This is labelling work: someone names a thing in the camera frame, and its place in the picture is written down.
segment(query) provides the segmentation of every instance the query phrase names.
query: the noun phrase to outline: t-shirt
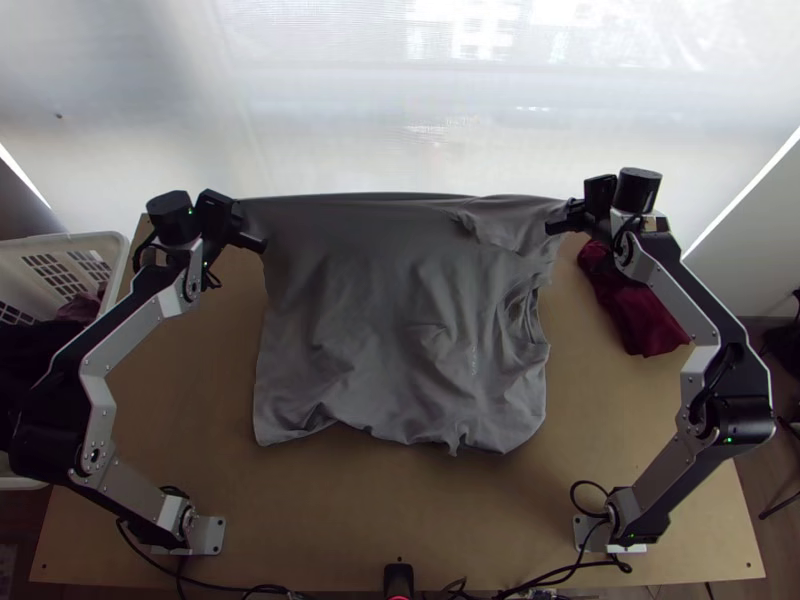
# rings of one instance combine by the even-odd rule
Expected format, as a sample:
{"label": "t-shirt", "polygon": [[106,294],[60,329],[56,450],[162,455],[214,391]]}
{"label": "t-shirt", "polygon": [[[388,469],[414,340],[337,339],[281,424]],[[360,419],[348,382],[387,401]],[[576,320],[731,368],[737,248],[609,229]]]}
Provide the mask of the t-shirt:
{"label": "t-shirt", "polygon": [[335,194],[243,203],[269,239],[253,394],[263,446],[342,422],[505,453],[545,417],[537,317],[560,200]]}

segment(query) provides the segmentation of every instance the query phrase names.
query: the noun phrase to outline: table surface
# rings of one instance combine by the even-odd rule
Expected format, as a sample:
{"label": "table surface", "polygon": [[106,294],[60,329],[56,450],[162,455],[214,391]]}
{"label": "table surface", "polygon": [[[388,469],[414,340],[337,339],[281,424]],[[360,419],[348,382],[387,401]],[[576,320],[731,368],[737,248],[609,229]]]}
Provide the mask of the table surface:
{"label": "table surface", "polygon": [[[134,247],[149,230],[142,217]],[[674,433],[678,373],[690,353],[625,354],[575,264],[585,239],[565,239],[540,295],[552,344],[544,425],[506,456],[455,458],[345,426],[258,446],[252,390],[267,296],[259,258],[226,249],[214,265],[224,287],[163,324],[110,377],[120,455],[158,485],[189,492],[202,513],[228,520],[222,553],[192,559],[186,573],[229,585],[377,590],[383,566],[402,557],[419,589],[467,575],[469,589],[496,590],[574,562],[569,486],[633,483]],[[764,576],[732,461],[672,523],[646,555],[627,557],[632,574],[584,569],[570,586]],[[64,488],[53,490],[31,580],[174,585],[126,547],[114,515]]]}

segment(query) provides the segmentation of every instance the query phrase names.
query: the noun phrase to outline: sheer curtain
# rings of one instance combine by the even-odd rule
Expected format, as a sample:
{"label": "sheer curtain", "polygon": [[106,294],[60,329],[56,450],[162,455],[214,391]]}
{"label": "sheer curtain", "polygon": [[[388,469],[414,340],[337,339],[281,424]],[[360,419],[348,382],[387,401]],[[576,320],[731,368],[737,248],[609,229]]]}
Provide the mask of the sheer curtain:
{"label": "sheer curtain", "polygon": [[168,189],[579,195],[684,247],[800,124],[789,0],[0,3],[0,143],[73,231]]}

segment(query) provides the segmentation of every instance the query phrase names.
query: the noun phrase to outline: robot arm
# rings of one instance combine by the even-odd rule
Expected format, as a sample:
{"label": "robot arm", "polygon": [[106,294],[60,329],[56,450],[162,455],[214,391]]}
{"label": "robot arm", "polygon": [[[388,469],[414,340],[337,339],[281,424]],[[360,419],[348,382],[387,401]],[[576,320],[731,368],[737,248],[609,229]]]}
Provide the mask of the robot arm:
{"label": "robot arm", "polygon": [[[617,269],[648,285],[695,345],[680,373],[675,435],[633,485],[613,489],[608,539],[590,551],[657,542],[669,513],[714,469],[775,432],[769,371],[742,324],[681,262],[666,217],[653,210],[660,181],[641,169],[587,180],[586,198],[546,225],[549,234],[585,231],[609,244]],[[596,522],[582,519],[576,540]]]}
{"label": "robot arm", "polygon": [[167,264],[140,267],[131,292],[53,357],[20,410],[9,448],[12,469],[63,485],[121,517],[141,543],[173,554],[217,554],[225,521],[201,517],[175,487],[156,487],[117,455],[111,370],[162,321],[192,310],[214,287],[209,267],[227,244],[262,253],[266,242],[241,231],[237,202],[211,190],[195,206],[186,192],[147,204],[154,231],[143,246]]}

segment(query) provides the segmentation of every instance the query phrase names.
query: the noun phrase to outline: floor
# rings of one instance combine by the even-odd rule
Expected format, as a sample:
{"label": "floor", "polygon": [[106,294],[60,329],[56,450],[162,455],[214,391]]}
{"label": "floor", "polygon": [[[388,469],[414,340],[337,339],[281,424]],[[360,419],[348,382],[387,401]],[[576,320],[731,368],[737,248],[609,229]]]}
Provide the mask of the floor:
{"label": "floor", "polygon": [[[759,345],[757,331],[751,331],[754,345]],[[765,361],[772,373],[773,399],[778,415],[791,419],[800,400],[800,383],[792,379],[777,363]],[[766,521],[757,515],[777,499],[785,498],[800,489],[800,442],[779,430],[767,445],[736,459],[750,516],[761,548],[766,579],[714,582],[709,588],[702,584],[648,586],[615,589],[559,590],[575,600],[789,600],[800,590],[800,569],[793,560],[794,547],[800,540],[800,502],[777,513]],[[0,493],[0,545],[15,546],[12,600],[134,600],[142,596],[139,590],[118,588],[89,588],[62,586],[27,581],[33,561],[39,529],[41,528],[49,488],[33,492]],[[154,600],[177,598],[173,591],[147,592]],[[236,598],[236,594],[187,590],[192,600]],[[356,595],[331,594],[331,599]],[[357,594],[366,599],[373,594]],[[5,600],[0,585],[0,600]]]}

